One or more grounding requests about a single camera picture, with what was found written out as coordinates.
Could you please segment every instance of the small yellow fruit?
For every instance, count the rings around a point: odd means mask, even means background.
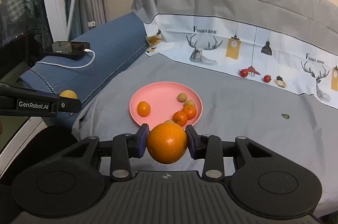
[[[179,100],[180,102],[184,102],[187,98],[187,95],[183,92],[177,96],[177,100]]]
[[[185,103],[184,103],[184,106],[186,106],[186,105],[190,105],[190,106],[195,106],[195,102],[194,101],[192,101],[192,100],[187,100]]]
[[[61,92],[60,96],[77,99],[76,93],[74,91],[72,91],[72,90],[69,90],[69,89],[64,90],[63,92]]]

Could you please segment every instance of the charging cable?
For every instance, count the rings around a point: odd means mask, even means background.
[[[81,66],[81,67],[68,67],[68,66],[64,66],[64,65],[60,65],[60,64],[54,64],[54,63],[47,63],[47,62],[36,62],[36,64],[46,64],[46,65],[51,65],[51,66],[57,66],[57,67],[62,67],[62,68],[85,68],[85,67],[88,67],[95,59],[95,52],[90,50],[90,49],[87,49],[85,48],[83,51],[85,52],[92,52],[93,53],[93,58],[92,60],[90,60],[90,62],[88,64],[85,64],[84,66]]]

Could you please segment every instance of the smartphone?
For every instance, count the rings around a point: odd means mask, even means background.
[[[57,41],[44,50],[44,55],[78,59],[84,55],[85,48],[90,48],[90,43]]]

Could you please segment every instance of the orange fruit in gripper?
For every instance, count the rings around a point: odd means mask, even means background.
[[[162,123],[151,130],[147,138],[150,156],[162,164],[178,161],[188,146],[185,131],[177,124]]]
[[[194,118],[196,116],[196,113],[197,113],[196,108],[192,105],[184,106],[182,111],[186,113],[188,120]]]
[[[141,116],[148,116],[150,113],[150,105],[146,101],[139,102],[137,112]]]
[[[181,127],[183,127],[187,121],[188,121],[188,116],[185,112],[183,111],[177,111],[174,113],[174,115],[172,116],[172,120],[180,125]]]

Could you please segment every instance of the yellow lamp print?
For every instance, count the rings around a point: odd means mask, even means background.
[[[226,47],[226,57],[237,60],[239,55],[239,48],[241,46],[241,40],[236,36],[236,34],[231,37],[228,41],[228,46]]]
[[[338,91],[338,67],[335,66],[332,69],[332,76],[331,76],[331,89]]]

